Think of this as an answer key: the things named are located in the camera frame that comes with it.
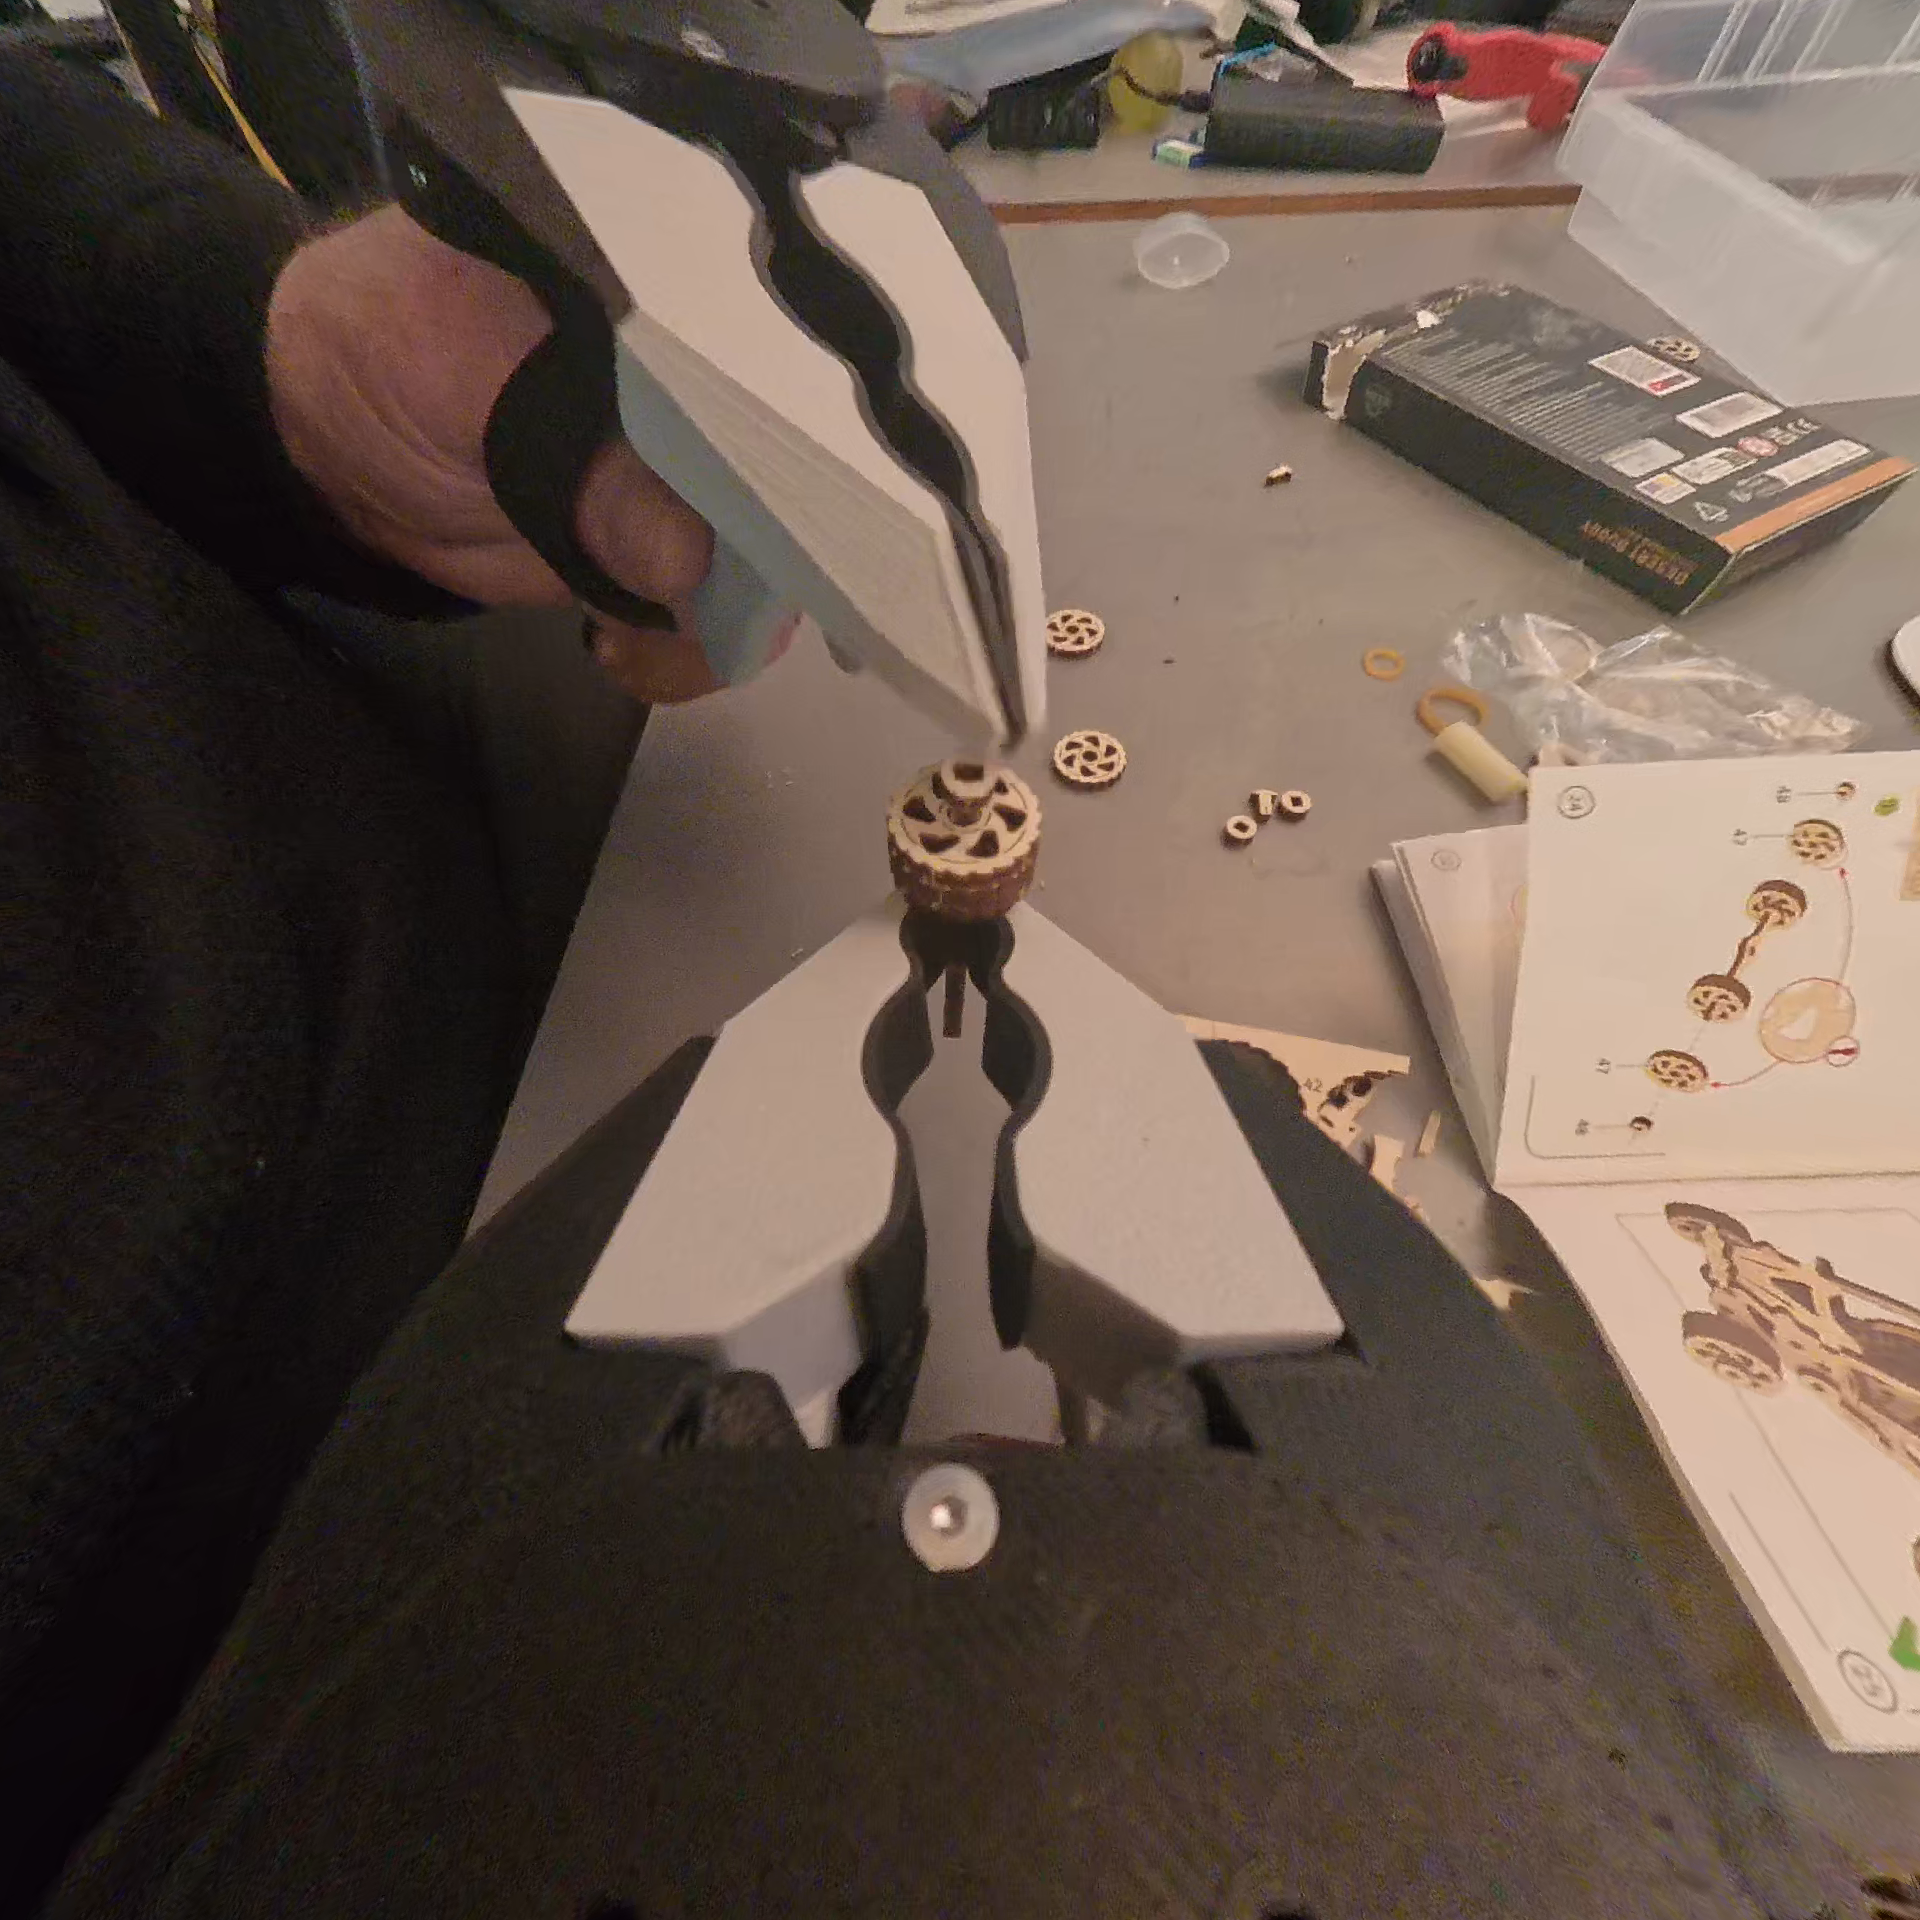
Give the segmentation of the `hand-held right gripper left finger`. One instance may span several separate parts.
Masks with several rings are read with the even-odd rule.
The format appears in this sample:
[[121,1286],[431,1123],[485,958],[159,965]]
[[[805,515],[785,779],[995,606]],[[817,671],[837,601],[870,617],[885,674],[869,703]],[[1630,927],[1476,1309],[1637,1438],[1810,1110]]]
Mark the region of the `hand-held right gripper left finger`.
[[886,899],[717,1031],[566,1335],[769,1375],[814,1447],[891,1443],[927,1330],[898,1110],[930,1054],[926,968]]

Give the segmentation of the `pale wax stick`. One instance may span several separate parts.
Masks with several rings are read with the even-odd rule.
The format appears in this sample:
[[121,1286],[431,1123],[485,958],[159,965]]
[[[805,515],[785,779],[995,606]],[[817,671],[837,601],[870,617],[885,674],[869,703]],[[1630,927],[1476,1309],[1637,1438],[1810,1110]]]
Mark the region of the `pale wax stick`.
[[1524,799],[1529,775],[1505,757],[1475,721],[1453,721],[1430,736],[1434,754],[1487,805]]

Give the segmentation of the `black model kit box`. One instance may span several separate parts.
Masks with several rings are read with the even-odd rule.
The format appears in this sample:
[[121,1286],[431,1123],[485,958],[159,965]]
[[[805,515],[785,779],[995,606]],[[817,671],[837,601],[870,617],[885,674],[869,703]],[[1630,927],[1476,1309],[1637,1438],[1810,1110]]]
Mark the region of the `black model kit box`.
[[1321,331],[1302,400],[1669,614],[1836,543],[1915,474],[1646,341],[1469,281]]

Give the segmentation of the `clear plastic storage box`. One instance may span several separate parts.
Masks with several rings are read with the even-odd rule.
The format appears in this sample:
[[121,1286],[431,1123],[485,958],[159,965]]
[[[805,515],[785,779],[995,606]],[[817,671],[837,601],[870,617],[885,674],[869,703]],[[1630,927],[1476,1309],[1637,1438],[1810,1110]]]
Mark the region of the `clear plastic storage box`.
[[1918,393],[1918,5],[1637,2],[1569,232],[1788,401]]

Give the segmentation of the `wooden parts sheet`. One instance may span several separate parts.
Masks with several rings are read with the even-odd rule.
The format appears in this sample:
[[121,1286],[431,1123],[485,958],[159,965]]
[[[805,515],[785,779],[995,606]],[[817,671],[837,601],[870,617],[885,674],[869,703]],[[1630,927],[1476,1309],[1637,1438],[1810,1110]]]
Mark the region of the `wooden parts sheet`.
[[1487,1197],[1473,1168],[1466,1120],[1422,1050],[1202,1015],[1182,1015],[1182,1023],[1199,1042],[1251,1049],[1283,1067],[1300,1095],[1308,1122],[1429,1227],[1497,1309],[1519,1317],[1546,1302],[1546,1255]]

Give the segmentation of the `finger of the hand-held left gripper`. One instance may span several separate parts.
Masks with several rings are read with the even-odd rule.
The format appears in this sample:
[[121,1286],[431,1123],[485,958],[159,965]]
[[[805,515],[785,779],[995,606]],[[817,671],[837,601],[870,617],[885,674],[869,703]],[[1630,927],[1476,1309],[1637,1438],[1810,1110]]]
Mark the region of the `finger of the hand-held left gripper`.
[[801,203],[811,175],[791,198],[801,240],[822,246],[830,272],[850,272],[830,275],[830,320],[875,313],[867,366],[780,294],[769,187],[610,103],[535,86],[502,97],[630,302],[614,323],[617,418],[710,526],[692,601],[710,671],[751,679],[785,619],[805,614],[842,664],[875,674],[955,737],[1017,744],[995,728],[982,591],[977,566],[955,558],[971,541],[948,503],[955,455],[905,393],[898,323],[811,227]]
[[1026,736],[1047,714],[1047,597],[1023,360],[919,185],[839,160],[801,182],[811,227],[875,289],[901,333],[901,382],[942,427],[957,463],[948,503],[977,566],[986,689],[998,736]]

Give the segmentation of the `instruction booklet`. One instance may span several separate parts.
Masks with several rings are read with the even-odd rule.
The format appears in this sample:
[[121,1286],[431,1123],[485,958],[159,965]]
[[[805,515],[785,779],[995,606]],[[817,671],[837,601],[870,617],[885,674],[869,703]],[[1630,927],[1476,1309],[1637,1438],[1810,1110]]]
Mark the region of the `instruction booklet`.
[[1918,1728],[1915,751],[1543,767],[1377,889],[1550,1243],[1841,1753]]

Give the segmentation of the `clear plastic bag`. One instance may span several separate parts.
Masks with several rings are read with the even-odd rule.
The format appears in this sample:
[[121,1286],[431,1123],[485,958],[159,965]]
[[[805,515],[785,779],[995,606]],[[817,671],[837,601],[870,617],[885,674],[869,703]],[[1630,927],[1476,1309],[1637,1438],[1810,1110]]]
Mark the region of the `clear plastic bag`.
[[1868,733],[1673,627],[1597,641],[1547,614],[1494,614],[1453,633],[1439,663],[1497,701],[1543,766],[1830,757]]

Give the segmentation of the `person's left hand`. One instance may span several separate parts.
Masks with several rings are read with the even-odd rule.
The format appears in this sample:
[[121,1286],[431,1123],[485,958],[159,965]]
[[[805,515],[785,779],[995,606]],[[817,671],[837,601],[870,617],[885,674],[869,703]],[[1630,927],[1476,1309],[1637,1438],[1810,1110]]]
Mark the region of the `person's left hand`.
[[[485,429],[550,322],[500,267],[396,203],[307,240],[279,272],[268,377],[279,439],[365,551],[483,607],[562,607],[569,589],[495,503]],[[599,449],[577,493],[586,554],[660,603],[669,627],[587,614],[593,655],[645,703],[713,695],[692,622],[713,533],[630,445]]]

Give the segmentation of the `blue translucent case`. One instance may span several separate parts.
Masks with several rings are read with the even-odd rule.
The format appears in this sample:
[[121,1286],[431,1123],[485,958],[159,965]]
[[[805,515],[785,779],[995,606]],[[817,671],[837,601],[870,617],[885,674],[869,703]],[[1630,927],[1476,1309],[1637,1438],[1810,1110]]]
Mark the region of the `blue translucent case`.
[[1235,30],[1244,13],[1244,2],[873,2],[867,27],[894,75],[982,97],[1146,31]]

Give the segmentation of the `red handled tool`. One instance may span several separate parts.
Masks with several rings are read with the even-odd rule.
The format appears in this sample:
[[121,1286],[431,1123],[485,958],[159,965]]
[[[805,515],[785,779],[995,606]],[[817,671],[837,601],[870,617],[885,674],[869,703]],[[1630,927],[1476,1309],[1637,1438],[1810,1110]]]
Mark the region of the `red handled tool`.
[[1575,34],[1438,21],[1409,47],[1405,88],[1420,101],[1519,103],[1529,128],[1554,134],[1573,119],[1607,50]]

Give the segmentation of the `person's left forearm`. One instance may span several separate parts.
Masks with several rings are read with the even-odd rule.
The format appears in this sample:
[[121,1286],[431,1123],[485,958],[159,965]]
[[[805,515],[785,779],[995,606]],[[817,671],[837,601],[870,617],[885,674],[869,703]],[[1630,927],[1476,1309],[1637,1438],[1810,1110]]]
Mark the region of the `person's left forearm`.
[[74,63],[5,50],[5,366],[242,584],[372,606],[377,566],[271,415],[271,293],[303,237],[299,205],[219,142]]

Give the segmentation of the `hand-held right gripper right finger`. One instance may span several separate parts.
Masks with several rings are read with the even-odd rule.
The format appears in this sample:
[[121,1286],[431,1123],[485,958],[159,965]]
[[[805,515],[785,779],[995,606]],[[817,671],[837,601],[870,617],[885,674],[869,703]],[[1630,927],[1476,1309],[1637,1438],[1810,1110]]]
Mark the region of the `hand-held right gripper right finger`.
[[988,1243],[1004,1349],[1116,1406],[1146,1374],[1345,1336],[1179,1016],[1026,902],[977,979],[1006,1103]]

